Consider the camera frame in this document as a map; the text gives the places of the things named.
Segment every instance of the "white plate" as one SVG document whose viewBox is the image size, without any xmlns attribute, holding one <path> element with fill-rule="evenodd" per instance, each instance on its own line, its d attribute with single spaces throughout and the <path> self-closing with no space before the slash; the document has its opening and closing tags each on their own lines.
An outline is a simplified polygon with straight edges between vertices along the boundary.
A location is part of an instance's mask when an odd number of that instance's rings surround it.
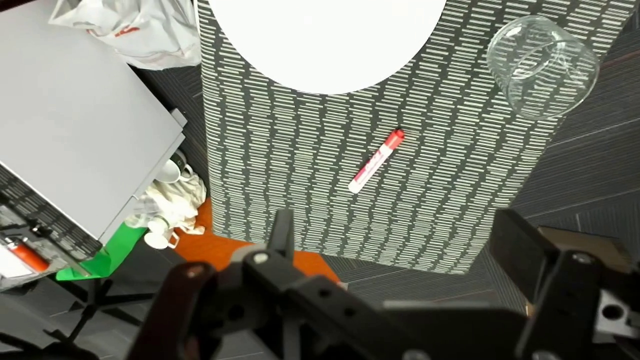
<svg viewBox="0 0 640 360">
<path fill-rule="evenodd" d="M 227 40 L 264 75 L 312 94 L 373 86 L 408 63 L 446 0 L 209 0 Z"/>
</svg>

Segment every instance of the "screw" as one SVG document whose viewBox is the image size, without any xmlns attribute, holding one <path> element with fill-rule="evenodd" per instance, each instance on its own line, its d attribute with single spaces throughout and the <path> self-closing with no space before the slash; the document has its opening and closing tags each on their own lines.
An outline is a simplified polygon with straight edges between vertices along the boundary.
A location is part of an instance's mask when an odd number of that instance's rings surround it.
<svg viewBox="0 0 640 360">
<path fill-rule="evenodd" d="M 266 260 L 268 260 L 268 254 L 264 254 L 264 252 L 254 254 L 255 264 L 264 264 Z"/>
<path fill-rule="evenodd" d="M 421 349 L 409 347 L 402 354 L 402 360 L 429 360 L 429 355 Z"/>
<path fill-rule="evenodd" d="M 579 264 L 593 264 L 593 256 L 584 254 L 584 252 L 575 252 L 572 257 L 574 257 L 575 261 L 579 261 Z"/>
<path fill-rule="evenodd" d="M 549 349 L 536 349 L 532 354 L 532 360 L 559 360 L 559 355 L 555 355 L 554 351 Z"/>
<path fill-rule="evenodd" d="M 197 278 L 203 271 L 203 265 L 189 265 L 186 278 Z"/>
</svg>

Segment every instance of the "green object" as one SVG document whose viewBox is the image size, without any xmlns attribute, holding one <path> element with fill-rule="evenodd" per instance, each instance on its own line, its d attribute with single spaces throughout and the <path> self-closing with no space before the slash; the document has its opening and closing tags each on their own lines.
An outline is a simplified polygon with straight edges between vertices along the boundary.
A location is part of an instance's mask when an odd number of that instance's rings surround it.
<svg viewBox="0 0 640 360">
<path fill-rule="evenodd" d="M 71 268 L 62 268 L 55 273 L 58 282 L 107 278 L 120 268 L 124 257 L 134 249 L 135 242 L 143 235 L 145 227 L 128 227 L 122 224 L 118 232 L 106 242 L 106 246 L 90 260 L 80 261 L 80 265 L 90 271 L 84 275 Z"/>
</svg>

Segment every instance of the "white bag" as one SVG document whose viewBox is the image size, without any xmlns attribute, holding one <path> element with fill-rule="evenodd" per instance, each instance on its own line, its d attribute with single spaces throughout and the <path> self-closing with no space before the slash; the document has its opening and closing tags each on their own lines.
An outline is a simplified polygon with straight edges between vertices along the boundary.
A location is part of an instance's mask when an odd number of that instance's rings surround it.
<svg viewBox="0 0 640 360">
<path fill-rule="evenodd" d="M 135 67 L 199 63 L 189 0 L 58 0 L 50 24 L 90 31 Z"/>
</svg>

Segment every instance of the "red cap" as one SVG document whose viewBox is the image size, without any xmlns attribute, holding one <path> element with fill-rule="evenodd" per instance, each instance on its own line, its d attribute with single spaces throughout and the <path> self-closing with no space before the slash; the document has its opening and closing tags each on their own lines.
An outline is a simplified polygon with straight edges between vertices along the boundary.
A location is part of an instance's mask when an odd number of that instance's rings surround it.
<svg viewBox="0 0 640 360">
<path fill-rule="evenodd" d="M 392 149 L 395 149 L 402 142 L 404 142 L 404 129 L 402 128 L 392 129 L 383 140 L 383 143 L 389 146 Z"/>
</svg>

